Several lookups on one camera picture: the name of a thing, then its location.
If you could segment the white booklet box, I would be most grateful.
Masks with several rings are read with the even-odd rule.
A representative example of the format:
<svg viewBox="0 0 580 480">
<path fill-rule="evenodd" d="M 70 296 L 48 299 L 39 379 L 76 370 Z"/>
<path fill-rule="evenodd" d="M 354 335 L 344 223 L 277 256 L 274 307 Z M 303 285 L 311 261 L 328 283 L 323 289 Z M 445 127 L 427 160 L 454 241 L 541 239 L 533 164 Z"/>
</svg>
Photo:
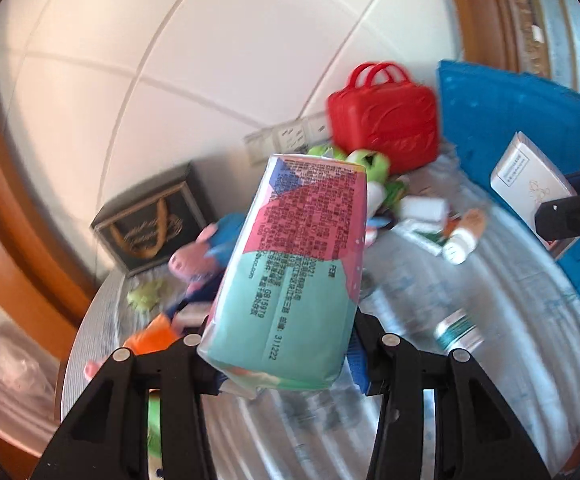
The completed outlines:
<svg viewBox="0 0 580 480">
<path fill-rule="evenodd" d="M 535 231 L 534 217 L 540 204 L 573 196 L 574 189 L 558 168 L 521 131 L 514 134 L 493 169 L 490 185 L 555 259 L 575 242 L 574 238 L 546 242 Z"/>
</svg>

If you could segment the small white pill bottle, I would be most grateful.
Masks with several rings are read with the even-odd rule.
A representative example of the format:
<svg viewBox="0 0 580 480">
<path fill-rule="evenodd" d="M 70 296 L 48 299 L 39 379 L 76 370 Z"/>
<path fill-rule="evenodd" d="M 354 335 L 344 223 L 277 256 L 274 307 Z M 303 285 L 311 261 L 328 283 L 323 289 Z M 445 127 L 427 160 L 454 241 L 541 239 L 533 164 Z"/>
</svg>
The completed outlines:
<svg viewBox="0 0 580 480">
<path fill-rule="evenodd" d="M 473 352 L 483 336 L 464 309 L 458 309 L 435 325 L 433 338 L 445 353 L 461 349 Z"/>
</svg>

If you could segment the clear plastic floss box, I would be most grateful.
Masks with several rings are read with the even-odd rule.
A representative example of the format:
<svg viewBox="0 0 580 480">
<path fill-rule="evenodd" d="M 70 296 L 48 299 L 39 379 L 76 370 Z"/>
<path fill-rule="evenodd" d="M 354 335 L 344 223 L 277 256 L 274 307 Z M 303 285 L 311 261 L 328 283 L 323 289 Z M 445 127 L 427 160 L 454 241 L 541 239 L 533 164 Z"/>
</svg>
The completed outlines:
<svg viewBox="0 0 580 480">
<path fill-rule="evenodd" d="M 444 198 L 406 195 L 398 208 L 398 223 L 415 231 L 442 232 L 446 226 L 450 207 Z"/>
</svg>

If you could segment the pink Kotex pad pack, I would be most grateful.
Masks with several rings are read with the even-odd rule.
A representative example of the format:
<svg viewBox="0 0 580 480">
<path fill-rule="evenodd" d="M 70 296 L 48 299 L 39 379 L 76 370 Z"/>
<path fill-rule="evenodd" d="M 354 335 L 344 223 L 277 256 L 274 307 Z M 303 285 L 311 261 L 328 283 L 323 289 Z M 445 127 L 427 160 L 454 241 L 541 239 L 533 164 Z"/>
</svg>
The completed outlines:
<svg viewBox="0 0 580 480">
<path fill-rule="evenodd" d="M 215 297 L 199 356 L 247 390 L 326 389 L 360 300 L 365 169 L 269 159 Z"/>
</svg>

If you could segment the orange dress pig plush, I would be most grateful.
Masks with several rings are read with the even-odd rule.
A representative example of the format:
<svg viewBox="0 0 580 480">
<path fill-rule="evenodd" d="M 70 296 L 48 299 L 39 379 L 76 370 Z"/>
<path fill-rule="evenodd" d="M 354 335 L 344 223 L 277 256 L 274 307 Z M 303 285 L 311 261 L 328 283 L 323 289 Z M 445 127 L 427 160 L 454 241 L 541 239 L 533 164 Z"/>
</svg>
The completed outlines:
<svg viewBox="0 0 580 480">
<path fill-rule="evenodd" d="M 164 313 L 159 314 L 145 328 L 130 335 L 122 347 L 130 349 L 135 356 L 167 349 L 180 337 L 172 320 Z"/>
</svg>

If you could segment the white bottle orange label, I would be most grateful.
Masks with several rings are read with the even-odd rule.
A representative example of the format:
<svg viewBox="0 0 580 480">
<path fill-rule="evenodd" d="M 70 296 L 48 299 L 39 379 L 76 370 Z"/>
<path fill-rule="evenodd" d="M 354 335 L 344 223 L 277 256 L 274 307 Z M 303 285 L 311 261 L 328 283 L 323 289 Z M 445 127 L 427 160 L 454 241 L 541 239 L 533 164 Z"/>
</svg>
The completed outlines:
<svg viewBox="0 0 580 480">
<path fill-rule="evenodd" d="M 485 227 L 485 212 L 478 208 L 468 210 L 450 232 L 442 248 L 443 258 L 451 264 L 464 263 L 476 250 Z"/>
</svg>

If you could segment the small green frog toy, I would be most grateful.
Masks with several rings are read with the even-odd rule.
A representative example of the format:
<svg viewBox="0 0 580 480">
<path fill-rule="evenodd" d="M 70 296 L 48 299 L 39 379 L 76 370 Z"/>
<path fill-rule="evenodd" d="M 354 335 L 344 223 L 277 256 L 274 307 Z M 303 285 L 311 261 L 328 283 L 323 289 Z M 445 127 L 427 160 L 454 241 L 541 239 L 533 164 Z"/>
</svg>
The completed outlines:
<svg viewBox="0 0 580 480">
<path fill-rule="evenodd" d="M 167 288 L 163 278 L 145 282 L 126 294 L 127 305 L 137 312 L 149 312 L 161 303 Z"/>
</svg>

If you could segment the blue plastic storage crate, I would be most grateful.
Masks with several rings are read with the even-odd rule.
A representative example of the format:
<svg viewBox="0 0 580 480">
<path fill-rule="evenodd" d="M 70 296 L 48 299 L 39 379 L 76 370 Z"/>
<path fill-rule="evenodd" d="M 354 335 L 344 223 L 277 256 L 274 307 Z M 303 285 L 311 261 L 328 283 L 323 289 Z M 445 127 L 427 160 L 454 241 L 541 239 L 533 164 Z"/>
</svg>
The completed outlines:
<svg viewBox="0 0 580 480">
<path fill-rule="evenodd" d="M 518 216 L 580 298 L 580 94 L 447 60 L 438 84 L 442 133 L 461 169 Z"/>
</svg>

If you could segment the white flat medicine box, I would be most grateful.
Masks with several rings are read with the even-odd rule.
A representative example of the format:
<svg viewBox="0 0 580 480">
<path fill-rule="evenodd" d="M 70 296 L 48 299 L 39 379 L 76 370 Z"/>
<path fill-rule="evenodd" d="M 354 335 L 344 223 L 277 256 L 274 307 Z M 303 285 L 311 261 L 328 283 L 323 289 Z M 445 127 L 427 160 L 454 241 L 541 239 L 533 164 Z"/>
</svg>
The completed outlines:
<svg viewBox="0 0 580 480">
<path fill-rule="evenodd" d="M 187 304 L 186 307 L 183 307 L 182 310 L 174 315 L 172 321 L 173 330 L 181 334 L 185 330 L 201 327 L 210 314 L 211 309 L 212 304 L 206 301 Z"/>
</svg>

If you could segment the green white flat box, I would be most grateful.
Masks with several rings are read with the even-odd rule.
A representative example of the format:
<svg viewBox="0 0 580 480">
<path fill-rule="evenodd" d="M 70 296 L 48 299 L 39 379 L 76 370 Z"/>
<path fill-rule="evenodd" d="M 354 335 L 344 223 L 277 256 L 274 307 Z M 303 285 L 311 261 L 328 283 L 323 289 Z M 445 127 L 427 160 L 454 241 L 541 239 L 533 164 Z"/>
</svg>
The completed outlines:
<svg viewBox="0 0 580 480">
<path fill-rule="evenodd" d="M 443 229 L 438 224 L 415 219 L 397 222 L 392 232 L 434 256 L 442 252 L 446 242 Z"/>
</svg>

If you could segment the small blue-shirt pig plush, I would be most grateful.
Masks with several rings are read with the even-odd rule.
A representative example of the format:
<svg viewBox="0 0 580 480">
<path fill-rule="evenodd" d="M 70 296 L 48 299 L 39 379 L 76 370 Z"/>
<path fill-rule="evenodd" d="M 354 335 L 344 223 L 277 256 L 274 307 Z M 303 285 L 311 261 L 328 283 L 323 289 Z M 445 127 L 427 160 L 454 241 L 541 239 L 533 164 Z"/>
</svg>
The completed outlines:
<svg viewBox="0 0 580 480">
<path fill-rule="evenodd" d="M 245 221 L 246 216 L 240 212 L 226 214 L 171 255 L 168 270 L 187 285 L 187 302 L 215 297 Z"/>
</svg>

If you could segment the green frog plush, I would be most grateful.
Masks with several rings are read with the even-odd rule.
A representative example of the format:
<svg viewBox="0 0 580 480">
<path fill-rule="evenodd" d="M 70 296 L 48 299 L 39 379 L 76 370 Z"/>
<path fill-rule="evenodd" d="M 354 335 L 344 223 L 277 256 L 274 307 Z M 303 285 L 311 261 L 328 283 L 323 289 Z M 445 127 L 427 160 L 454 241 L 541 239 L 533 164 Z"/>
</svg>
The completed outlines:
<svg viewBox="0 0 580 480">
<path fill-rule="evenodd" d="M 394 225 L 401 199 L 407 194 L 408 181 L 406 177 L 389 176 L 390 160 L 386 155 L 371 150 L 356 150 L 347 155 L 333 144 L 313 146 L 307 154 L 361 166 L 367 180 L 367 225 L 375 229 Z"/>
</svg>

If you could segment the black gift box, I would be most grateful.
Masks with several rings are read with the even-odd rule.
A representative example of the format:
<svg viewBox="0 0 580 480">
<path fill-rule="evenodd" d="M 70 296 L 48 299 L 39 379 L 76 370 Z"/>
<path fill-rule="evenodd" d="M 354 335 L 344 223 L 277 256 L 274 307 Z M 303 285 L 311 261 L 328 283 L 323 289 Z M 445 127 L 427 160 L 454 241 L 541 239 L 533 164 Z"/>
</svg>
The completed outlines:
<svg viewBox="0 0 580 480">
<path fill-rule="evenodd" d="M 142 181 L 109 200 L 90 224 L 127 275 L 168 262 L 216 220 L 193 162 Z"/>
</svg>

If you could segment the red plastic carry case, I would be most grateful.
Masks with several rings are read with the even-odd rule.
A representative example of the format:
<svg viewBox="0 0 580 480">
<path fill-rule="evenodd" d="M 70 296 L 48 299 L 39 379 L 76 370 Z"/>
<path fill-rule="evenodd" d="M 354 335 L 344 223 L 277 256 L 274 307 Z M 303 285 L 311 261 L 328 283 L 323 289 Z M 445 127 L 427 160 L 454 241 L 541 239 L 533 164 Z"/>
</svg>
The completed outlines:
<svg viewBox="0 0 580 480">
<path fill-rule="evenodd" d="M 355 67 L 344 88 L 328 96 L 327 114 L 338 148 L 379 152 L 389 159 L 391 174 L 421 168 L 438 157 L 436 95 L 396 63 Z"/>
</svg>

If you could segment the green bear keychain pouch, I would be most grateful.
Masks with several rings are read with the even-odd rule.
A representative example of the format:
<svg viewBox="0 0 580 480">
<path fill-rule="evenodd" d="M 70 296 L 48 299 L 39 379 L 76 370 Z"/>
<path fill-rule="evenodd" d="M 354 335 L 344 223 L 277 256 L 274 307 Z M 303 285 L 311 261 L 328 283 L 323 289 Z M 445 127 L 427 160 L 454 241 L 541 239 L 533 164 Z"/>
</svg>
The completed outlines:
<svg viewBox="0 0 580 480">
<path fill-rule="evenodd" d="M 160 393 L 153 390 L 148 396 L 148 434 L 147 445 L 150 456 L 161 458 L 161 398 Z"/>
</svg>

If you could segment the white wall power socket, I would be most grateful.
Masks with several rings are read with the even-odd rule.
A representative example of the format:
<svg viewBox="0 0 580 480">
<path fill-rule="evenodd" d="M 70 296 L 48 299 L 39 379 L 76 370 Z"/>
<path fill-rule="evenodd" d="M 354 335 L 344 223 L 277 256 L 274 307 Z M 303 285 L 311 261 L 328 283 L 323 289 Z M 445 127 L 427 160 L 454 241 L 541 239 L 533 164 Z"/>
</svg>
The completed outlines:
<svg viewBox="0 0 580 480">
<path fill-rule="evenodd" d="M 307 137 L 302 122 L 280 125 L 274 130 L 274 137 L 281 154 L 305 153 Z"/>
</svg>

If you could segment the white wall switch panel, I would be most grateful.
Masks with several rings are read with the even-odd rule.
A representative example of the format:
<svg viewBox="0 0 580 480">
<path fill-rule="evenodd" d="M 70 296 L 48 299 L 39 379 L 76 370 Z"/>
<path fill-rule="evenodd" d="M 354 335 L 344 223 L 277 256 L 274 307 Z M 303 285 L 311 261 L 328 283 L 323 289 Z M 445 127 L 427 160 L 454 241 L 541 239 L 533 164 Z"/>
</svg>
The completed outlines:
<svg viewBox="0 0 580 480">
<path fill-rule="evenodd" d="M 278 151 L 273 129 L 251 133 L 243 138 L 243 143 L 251 166 L 267 162 Z"/>
</svg>

